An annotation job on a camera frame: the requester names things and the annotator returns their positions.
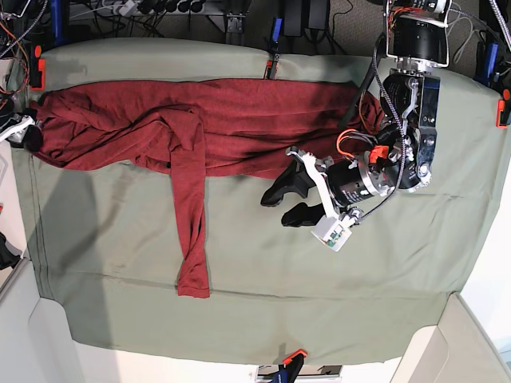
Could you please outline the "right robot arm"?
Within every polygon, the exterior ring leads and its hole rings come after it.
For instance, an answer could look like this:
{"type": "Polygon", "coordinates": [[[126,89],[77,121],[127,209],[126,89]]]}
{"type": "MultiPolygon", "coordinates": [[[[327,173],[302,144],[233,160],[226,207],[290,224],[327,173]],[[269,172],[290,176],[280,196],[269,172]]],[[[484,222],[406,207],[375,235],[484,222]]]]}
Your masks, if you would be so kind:
{"type": "Polygon", "coordinates": [[[16,89],[1,89],[1,141],[8,142],[13,148],[23,148],[29,152],[37,152],[42,146],[41,122],[37,120],[33,109],[17,111],[15,98],[30,89],[42,89],[44,80],[42,48],[33,43],[26,48],[23,40],[39,23],[48,4],[47,1],[42,3],[38,14],[20,36],[14,35],[5,23],[5,20],[17,16],[1,14],[1,31],[6,35],[6,45],[1,50],[1,59],[7,60],[7,54],[16,49],[10,59],[17,63],[22,71],[22,82],[16,89]]]}

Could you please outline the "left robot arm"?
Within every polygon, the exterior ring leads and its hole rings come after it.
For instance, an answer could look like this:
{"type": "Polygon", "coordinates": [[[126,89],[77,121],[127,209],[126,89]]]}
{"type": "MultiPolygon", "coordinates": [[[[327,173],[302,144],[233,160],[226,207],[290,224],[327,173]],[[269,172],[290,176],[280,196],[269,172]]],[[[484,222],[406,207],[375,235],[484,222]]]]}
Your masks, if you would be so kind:
{"type": "Polygon", "coordinates": [[[338,126],[339,162],[317,160],[290,147],[293,161],[260,201],[278,206],[287,193],[307,198],[316,188],[321,203],[300,203],[282,218],[285,227],[325,223],[335,232],[366,218],[355,205],[397,190],[429,185],[437,141],[441,80],[433,69],[449,64],[450,1],[385,1],[384,30],[370,68],[338,126]]]}

